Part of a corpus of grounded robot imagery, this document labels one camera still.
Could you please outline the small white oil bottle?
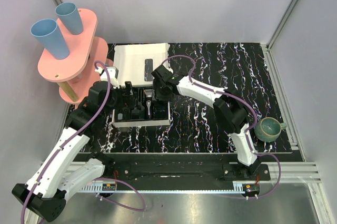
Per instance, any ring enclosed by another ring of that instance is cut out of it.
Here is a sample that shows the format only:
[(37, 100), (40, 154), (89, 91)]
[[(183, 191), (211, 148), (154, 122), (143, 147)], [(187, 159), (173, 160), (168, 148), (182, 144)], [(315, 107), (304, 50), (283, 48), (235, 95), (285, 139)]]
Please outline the small white oil bottle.
[(117, 120), (118, 120), (118, 121), (122, 121), (122, 120), (123, 120), (123, 114), (122, 114), (122, 113), (119, 113), (119, 114), (117, 115)]

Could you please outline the black comb attachment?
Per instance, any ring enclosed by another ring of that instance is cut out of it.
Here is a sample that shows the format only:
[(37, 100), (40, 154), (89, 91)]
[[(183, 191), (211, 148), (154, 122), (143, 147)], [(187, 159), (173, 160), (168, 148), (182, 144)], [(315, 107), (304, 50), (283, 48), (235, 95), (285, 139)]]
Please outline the black comb attachment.
[(131, 110), (130, 112), (130, 119), (131, 120), (140, 120), (141, 119), (141, 111), (138, 110), (138, 109), (135, 109), (135, 110)]

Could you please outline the black silver hair clipper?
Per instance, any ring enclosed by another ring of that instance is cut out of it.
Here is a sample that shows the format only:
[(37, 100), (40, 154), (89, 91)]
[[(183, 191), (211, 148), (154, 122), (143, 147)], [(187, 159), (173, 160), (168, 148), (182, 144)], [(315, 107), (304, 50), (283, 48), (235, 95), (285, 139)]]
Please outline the black silver hair clipper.
[(145, 89), (144, 90), (144, 97), (145, 97), (145, 107), (148, 119), (153, 118), (153, 111), (152, 111), (152, 104), (154, 101), (154, 93), (152, 89)]

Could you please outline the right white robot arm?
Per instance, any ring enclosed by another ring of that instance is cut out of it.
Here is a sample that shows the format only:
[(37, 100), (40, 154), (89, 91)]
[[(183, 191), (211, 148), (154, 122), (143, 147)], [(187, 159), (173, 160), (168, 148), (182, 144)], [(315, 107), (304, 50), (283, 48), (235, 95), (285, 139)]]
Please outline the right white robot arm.
[(175, 95), (181, 95), (210, 106), (217, 126), (230, 135), (235, 145), (240, 176), (251, 180), (257, 175), (261, 162), (250, 134), (248, 114), (251, 107), (248, 103), (223, 88), (207, 85), (185, 74), (174, 74), (163, 65), (157, 67), (152, 76), (157, 100), (170, 101)]

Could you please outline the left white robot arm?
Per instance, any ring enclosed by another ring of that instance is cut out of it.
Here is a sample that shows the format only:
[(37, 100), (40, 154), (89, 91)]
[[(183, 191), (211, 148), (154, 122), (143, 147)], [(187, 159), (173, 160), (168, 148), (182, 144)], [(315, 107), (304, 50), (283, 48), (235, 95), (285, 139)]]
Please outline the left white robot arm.
[(113, 109), (120, 90), (110, 81), (95, 82), (78, 109), (72, 112), (66, 126), (47, 159), (39, 170), (24, 184), (16, 184), (12, 195), (23, 205), (21, 222), (29, 209), (47, 222), (54, 221), (63, 211), (67, 201), (89, 182), (115, 175), (114, 159), (102, 152), (93, 152), (88, 161), (66, 176), (65, 172), (75, 156), (89, 142), (85, 131), (98, 120), (105, 108)]

